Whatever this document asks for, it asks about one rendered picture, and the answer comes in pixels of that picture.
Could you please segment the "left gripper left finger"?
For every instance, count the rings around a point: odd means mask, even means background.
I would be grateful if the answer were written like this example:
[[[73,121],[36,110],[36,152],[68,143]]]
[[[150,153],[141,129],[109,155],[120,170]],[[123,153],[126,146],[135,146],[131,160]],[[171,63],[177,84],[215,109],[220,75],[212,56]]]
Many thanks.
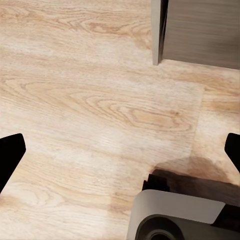
[[[0,138],[0,193],[26,153],[22,133]]]

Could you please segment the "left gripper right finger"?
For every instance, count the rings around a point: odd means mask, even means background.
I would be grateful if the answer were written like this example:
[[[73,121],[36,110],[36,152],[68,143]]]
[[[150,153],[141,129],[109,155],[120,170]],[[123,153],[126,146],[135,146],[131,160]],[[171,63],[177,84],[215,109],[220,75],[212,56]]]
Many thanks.
[[[240,173],[240,134],[228,134],[224,151]]]

